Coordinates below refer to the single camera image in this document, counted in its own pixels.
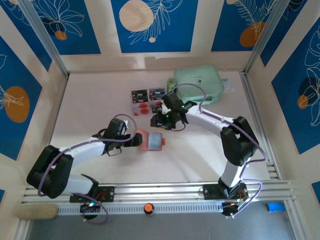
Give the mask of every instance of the label sticker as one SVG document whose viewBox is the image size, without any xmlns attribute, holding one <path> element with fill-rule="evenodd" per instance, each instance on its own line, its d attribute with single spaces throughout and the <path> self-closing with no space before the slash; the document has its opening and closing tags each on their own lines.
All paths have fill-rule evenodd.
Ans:
<svg viewBox="0 0 320 240">
<path fill-rule="evenodd" d="M 224 92 L 227 93 L 227 92 L 234 92 L 235 89 L 232 87 L 231 85 L 231 82 L 229 81 L 228 78 L 223 78 L 221 79 L 222 81 L 222 84 L 224 86 Z"/>
</svg>

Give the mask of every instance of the white tabletop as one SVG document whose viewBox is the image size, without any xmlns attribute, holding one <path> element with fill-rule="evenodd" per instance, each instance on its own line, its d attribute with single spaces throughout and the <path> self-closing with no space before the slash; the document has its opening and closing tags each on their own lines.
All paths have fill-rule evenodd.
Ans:
<svg viewBox="0 0 320 240">
<path fill-rule="evenodd" d="M 132 114 L 132 90 L 166 87 L 172 70 L 71 73 L 54 128 L 51 145 L 72 146 L 87 140 L 120 113 Z M 233 92 L 224 92 L 219 102 L 204 108 L 226 117 L 245 117 L 256 133 L 253 117 L 237 71 L 220 72 L 229 79 Z M 226 158 L 221 139 L 198 126 L 187 125 L 181 132 L 150 127 L 150 117 L 136 119 L 141 129 L 163 133 L 162 151 L 128 147 L 117 156 L 92 158 L 72 168 L 72 174 L 87 174 L 100 183 L 177 183 L 217 181 Z M 129 133 L 133 132 L 131 124 Z M 253 159 L 262 158 L 259 151 Z M 245 178 L 269 180 L 266 164 L 254 163 Z"/>
</svg>

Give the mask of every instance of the white leaf drawing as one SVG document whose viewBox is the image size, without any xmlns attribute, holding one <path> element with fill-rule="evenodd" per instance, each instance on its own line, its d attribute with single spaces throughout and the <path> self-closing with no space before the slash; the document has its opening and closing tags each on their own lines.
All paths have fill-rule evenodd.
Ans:
<svg viewBox="0 0 320 240">
<path fill-rule="evenodd" d="M 284 11 L 284 13 L 282 14 L 282 16 L 288 20 L 288 16 L 289 16 L 289 12 L 293 11 L 299 11 L 301 9 L 301 7 L 303 6 L 305 0 L 300 0 L 298 2 L 291 0 L 288 4 L 288 6 L 286 7 L 286 10 Z"/>
<path fill-rule="evenodd" d="M 76 24 L 71 23 L 71 22 L 65 22 L 65 29 L 72 34 L 76 34 L 79 37 L 82 37 L 82 31 L 80 29 L 80 27 L 78 27 Z"/>
<path fill-rule="evenodd" d="M 144 42 L 150 38 L 156 39 L 162 31 L 166 30 L 166 25 L 170 26 L 171 20 L 169 13 L 173 12 L 181 6 L 183 0 L 148 0 L 146 4 L 153 13 L 152 24 L 143 31 L 133 31 L 129 38 L 132 38 L 130 45 L 143 40 Z"/>
<path fill-rule="evenodd" d="M 299 102 L 299 107 L 305 109 L 311 106 L 311 123 L 315 127 L 320 124 L 320 26 L 309 43 L 306 51 L 304 65 L 307 67 L 306 74 L 309 78 L 309 86 L 302 96 L 303 101 Z"/>
<path fill-rule="evenodd" d="M 6 63 L 7 56 L 0 54 L 0 70 L 3 68 L 3 66 Z M 23 106 L 24 104 L 21 102 L 24 99 L 24 97 L 14 97 L 10 94 L 6 93 L 6 91 L 2 88 L 0 85 L 0 109 L 2 109 L 5 105 L 17 104 L 20 106 Z"/>
<path fill-rule="evenodd" d="M 238 0 L 235 5 L 238 7 L 240 17 L 244 18 L 249 26 L 255 25 L 262 18 L 255 0 Z"/>
<path fill-rule="evenodd" d="M 1 1 L 10 10 L 12 15 L 16 19 L 18 19 L 18 20 L 22 21 L 24 24 L 30 26 L 28 20 L 26 19 L 25 15 L 23 14 L 23 12 L 21 11 L 20 7 L 17 4 L 14 4 L 9 0 L 1 0 Z"/>
<path fill-rule="evenodd" d="M 27 19 L 17 4 L 14 4 L 9 0 L 1 1 L 5 3 L 6 7 L 11 11 L 15 18 L 21 20 L 26 25 L 29 25 Z M 42 20 L 42 23 L 46 26 L 46 29 L 51 31 L 49 34 L 57 36 L 55 35 L 55 32 L 61 31 L 64 33 L 69 32 L 82 37 L 83 32 L 76 24 L 81 23 L 85 19 L 85 16 L 79 12 L 69 10 L 69 0 L 33 0 L 30 3 L 33 5 L 39 18 Z"/>
<path fill-rule="evenodd" d="M 277 0 L 264 0 L 261 7 L 258 7 L 256 0 L 237 0 L 234 5 L 238 7 L 238 12 L 245 19 L 247 25 L 252 26 L 257 40 L 262 32 L 262 22 L 271 13 L 275 7 Z"/>
</svg>

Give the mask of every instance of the cable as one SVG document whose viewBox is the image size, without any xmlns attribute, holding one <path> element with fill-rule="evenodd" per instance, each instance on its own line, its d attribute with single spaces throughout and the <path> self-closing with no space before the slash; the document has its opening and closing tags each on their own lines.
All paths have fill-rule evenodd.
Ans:
<svg viewBox="0 0 320 240">
<path fill-rule="evenodd" d="M 53 160 L 52 162 L 48 165 L 48 167 L 46 168 L 44 174 L 43 174 L 43 177 L 41 178 L 41 181 L 40 181 L 40 184 L 38 186 L 38 196 L 40 197 L 44 197 L 45 194 L 42 194 L 41 193 L 41 189 L 44 185 L 44 182 L 45 182 L 45 179 L 49 173 L 49 171 L 51 170 L 52 166 L 56 163 L 56 161 L 65 153 L 73 150 L 73 149 L 76 149 L 76 148 L 79 148 L 79 147 L 82 147 L 84 145 L 87 145 L 87 144 L 93 144 L 93 143 L 99 143 L 99 142 L 106 142 L 106 141 L 109 141 L 109 142 L 115 142 L 115 143 L 124 143 L 124 142 L 127 142 L 127 141 L 130 141 L 131 139 L 133 139 L 137 133 L 137 129 L 138 129 L 138 126 L 137 126 L 137 123 L 136 121 L 129 115 L 127 114 L 117 114 L 116 116 L 114 116 L 114 118 L 118 117 L 118 116 L 125 116 L 129 119 L 131 119 L 131 121 L 133 122 L 134 124 L 134 133 L 132 134 L 132 136 L 130 136 L 129 138 L 127 139 L 122 139 L 122 140 L 118 140 L 118 139 L 97 139 L 97 140 L 92 140 L 92 141 L 85 141 L 85 142 L 81 142 L 81 143 L 78 143 L 76 145 L 73 145 L 65 150 L 63 150 L 62 152 L 60 152 Z"/>
<path fill-rule="evenodd" d="M 263 185 L 263 183 L 261 182 L 261 181 L 259 181 L 259 180 L 256 180 L 256 179 L 243 179 L 243 181 L 245 181 L 245 182 L 255 182 L 255 183 L 258 183 L 258 184 L 260 184 L 260 187 L 259 187 L 259 189 L 258 189 L 258 191 L 256 191 L 256 193 L 253 195 L 253 197 L 251 197 L 250 199 L 249 199 L 249 201 L 239 210 L 239 211 L 237 211 L 232 217 L 234 218 L 235 216 L 237 216 L 239 213 L 241 213 L 241 211 L 243 210 L 243 209 L 245 209 L 254 199 L 255 199 L 255 197 L 261 192 L 261 190 L 262 190 L 262 185 Z"/>
<path fill-rule="evenodd" d="M 207 98 L 207 94 L 206 92 L 202 89 L 202 87 L 198 86 L 198 85 L 195 85 L 195 84 L 192 84 L 192 83 L 182 83 L 182 84 L 178 84 L 176 85 L 175 87 L 172 88 L 171 91 L 174 91 L 176 88 L 180 87 L 180 86 L 183 86 L 183 85 L 189 85 L 189 86 L 194 86 L 198 89 L 200 89 L 202 92 L 203 92 L 203 99 L 201 100 L 200 104 L 199 104 L 199 111 L 201 113 L 203 113 L 204 115 L 207 115 L 209 117 L 212 117 L 214 119 L 217 119 L 218 121 L 222 122 L 222 123 L 227 123 L 229 124 L 230 126 L 234 127 L 235 129 L 237 129 L 240 133 L 242 133 L 246 138 L 248 138 L 255 146 L 257 149 L 259 149 L 259 151 L 262 153 L 264 159 L 257 159 L 257 160 L 250 160 L 250 161 L 247 161 L 243 168 L 242 168 L 242 171 L 239 175 L 240 179 L 242 179 L 242 175 L 244 174 L 245 172 L 245 169 L 247 168 L 247 166 L 250 164 L 250 163 L 257 163 L 257 162 L 264 162 L 264 161 L 267 161 L 268 160 L 268 156 L 267 154 L 265 153 L 265 151 L 259 146 L 259 144 L 248 134 L 246 133 L 242 128 L 240 128 L 239 126 L 237 126 L 236 124 L 234 124 L 233 122 L 230 122 L 222 117 L 219 117 L 219 116 L 216 116 L 216 115 L 213 115 L 209 112 L 206 112 L 206 111 L 203 111 L 202 109 L 202 104 L 204 103 L 204 101 L 206 100 Z M 260 184 L 260 188 L 258 189 L 258 191 L 253 195 L 252 198 L 250 198 L 250 200 L 247 202 L 247 204 L 244 205 L 244 207 L 242 207 L 238 212 L 236 212 L 232 217 L 234 218 L 236 215 L 238 215 L 243 209 L 245 209 L 251 202 L 252 200 L 261 192 L 261 189 L 262 189 L 262 185 L 263 183 L 259 180 L 255 180 L 255 179 L 242 179 L 243 181 L 252 181 L 252 182 L 256 182 L 256 183 L 259 183 Z"/>
<path fill-rule="evenodd" d="M 222 208 L 223 209 L 226 209 L 226 208 L 230 208 L 230 207 L 233 207 L 235 206 L 236 204 L 234 202 L 232 202 L 230 205 L 226 205 L 226 206 L 223 206 Z"/>
<path fill-rule="evenodd" d="M 230 122 L 230 121 L 228 121 L 228 120 L 225 120 L 225 119 L 222 118 L 222 117 L 213 115 L 213 114 L 211 114 L 211 113 L 209 113 L 209 112 L 206 112 L 206 111 L 203 111 L 203 109 L 202 109 L 202 104 L 203 104 L 204 101 L 206 100 L 207 94 L 206 94 L 205 90 L 202 89 L 202 87 L 200 87 L 200 86 L 198 86 L 198 85 L 195 85 L 195 84 L 192 84 L 192 83 L 182 83 L 182 84 L 178 84 L 178 85 L 176 85 L 175 87 L 173 87 L 172 90 L 171 90 L 171 92 L 172 92 L 173 90 L 175 90 L 176 88 L 178 88 L 178 87 L 180 87 L 180 86 L 183 86 L 183 85 L 194 86 L 194 87 L 196 87 L 196 88 L 198 88 L 198 89 L 200 89 L 200 90 L 202 91 L 202 93 L 203 93 L 203 99 L 202 99 L 201 102 L 199 103 L 199 111 L 200 111 L 201 113 L 203 113 L 204 115 L 207 115 L 207 116 L 209 116 L 209 117 L 212 117 L 212 118 L 214 118 L 214 119 L 217 119 L 217 120 L 219 120 L 219 121 L 222 122 L 222 123 L 227 123 L 227 124 L 229 124 L 230 126 L 234 127 L 234 128 L 237 129 L 239 132 L 241 132 L 246 138 L 248 138 L 248 139 L 256 146 L 257 149 L 259 149 L 259 151 L 262 153 L 264 159 L 250 160 L 250 161 L 248 161 L 248 162 L 245 163 L 245 167 L 246 167 L 248 164 L 250 164 L 250 163 L 264 162 L 264 161 L 267 161 L 267 160 L 268 160 L 268 156 L 267 156 L 267 154 L 265 153 L 265 151 L 264 151 L 264 150 L 259 146 L 259 144 L 258 144 L 248 133 L 246 133 L 242 128 L 240 128 L 239 126 L 235 125 L 233 122 Z M 242 177 L 242 174 L 243 174 L 243 172 L 244 172 L 245 167 L 242 169 L 242 172 L 241 172 L 241 174 L 240 174 L 240 177 Z"/>
<path fill-rule="evenodd" d="M 75 195 L 78 195 L 78 196 L 80 196 L 80 197 L 89 199 L 90 201 L 93 201 L 95 204 L 99 205 L 99 206 L 105 211 L 105 213 L 106 213 L 106 217 L 105 217 L 105 219 L 104 219 L 103 221 L 95 222 L 95 221 L 88 221 L 87 219 L 85 219 L 85 212 L 86 212 L 86 211 L 84 210 L 83 213 L 82 213 L 82 219 L 83 219 L 84 222 L 86 222 L 86 223 L 88 223 L 88 224 L 92 224 L 92 225 L 103 225 L 103 224 L 107 223 L 107 221 L 108 221 L 108 216 L 109 216 L 108 210 L 107 210 L 107 208 L 106 208 L 105 206 L 103 206 L 103 204 L 102 204 L 101 202 L 97 201 L 96 199 L 93 199 L 92 197 L 89 197 L 89 196 L 87 196 L 87 195 L 84 195 L 84 194 L 82 194 L 82 193 L 74 193 L 74 194 L 75 194 Z"/>
<path fill-rule="evenodd" d="M 181 131 L 185 130 L 186 124 L 185 124 L 184 122 L 183 122 L 182 124 L 184 125 L 184 127 L 183 127 L 182 129 L 179 129 L 179 130 L 171 130 L 171 131 L 172 131 L 172 132 L 181 132 Z"/>
<path fill-rule="evenodd" d="M 241 199 L 242 199 L 242 194 L 241 194 L 240 191 L 237 191 L 237 192 L 239 193 L 239 198 L 240 198 L 240 201 L 241 201 Z"/>
</svg>

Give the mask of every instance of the orange circle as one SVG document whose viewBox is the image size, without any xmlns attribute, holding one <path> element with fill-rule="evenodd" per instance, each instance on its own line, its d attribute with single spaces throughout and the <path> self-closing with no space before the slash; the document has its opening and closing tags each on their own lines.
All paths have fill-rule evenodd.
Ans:
<svg viewBox="0 0 320 240">
<path fill-rule="evenodd" d="M 16 123 L 23 123 L 29 114 L 30 102 L 27 92 L 20 86 L 12 86 L 4 96 L 8 102 L 4 105 L 7 116 Z"/>
<path fill-rule="evenodd" d="M 305 95 L 301 95 L 297 102 L 300 109 L 306 109 L 306 107 L 308 107 L 308 98 Z"/>
<path fill-rule="evenodd" d="M 241 33 L 240 44 L 246 48 L 255 46 L 265 25 L 266 23 L 264 21 L 260 21 L 254 25 L 248 26 Z"/>
<path fill-rule="evenodd" d="M 56 37 L 57 39 L 59 39 L 59 40 L 61 40 L 61 41 L 66 40 L 67 37 L 68 37 L 67 34 L 66 34 L 64 31 L 60 31 L 60 30 L 56 31 L 56 32 L 54 33 L 54 35 L 55 35 L 55 37 Z"/>
<path fill-rule="evenodd" d="M 151 203 L 147 203 L 146 205 L 144 205 L 144 210 L 146 212 L 152 212 L 152 209 L 153 209 L 153 205 Z"/>
<path fill-rule="evenodd" d="M 148 115 L 150 113 L 150 110 L 148 107 L 140 108 L 140 113 L 142 115 Z"/>
<path fill-rule="evenodd" d="M 153 44 L 154 42 L 156 42 L 156 39 L 154 37 L 150 37 L 149 42 Z"/>
</svg>

